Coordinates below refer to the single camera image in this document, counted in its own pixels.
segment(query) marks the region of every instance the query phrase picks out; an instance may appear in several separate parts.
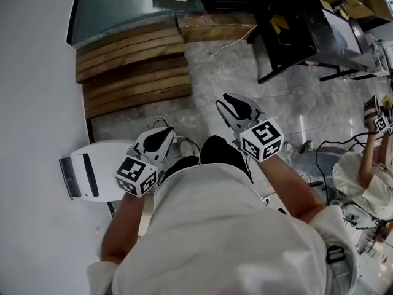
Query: marble floor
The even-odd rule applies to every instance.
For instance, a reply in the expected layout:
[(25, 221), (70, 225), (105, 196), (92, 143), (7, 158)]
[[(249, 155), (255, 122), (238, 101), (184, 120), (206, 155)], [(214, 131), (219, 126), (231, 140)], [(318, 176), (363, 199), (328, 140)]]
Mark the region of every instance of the marble floor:
[[(382, 99), (391, 92), (385, 78), (320, 82), (320, 77), (334, 70), (308, 66), (291, 67), (259, 85), (257, 76), (271, 70), (263, 45), (251, 46), (241, 41), (209, 56), (227, 44), (189, 44), (186, 57), (193, 95), (96, 118), (93, 121), (95, 140), (134, 140), (146, 130), (152, 116), (161, 115), (167, 118), (177, 135), (194, 140), (200, 147), (211, 135), (220, 135), (231, 142), (233, 133), (217, 112), (216, 100), (224, 93), (237, 93), (255, 99), (268, 117), (276, 119), (291, 143), (299, 145), (310, 139), (318, 146), (324, 140), (344, 141), (364, 132), (364, 101), (374, 94)], [(254, 190), (261, 197), (273, 191), (254, 163), (251, 173)], [(271, 196), (271, 204), (281, 205), (276, 195)]]

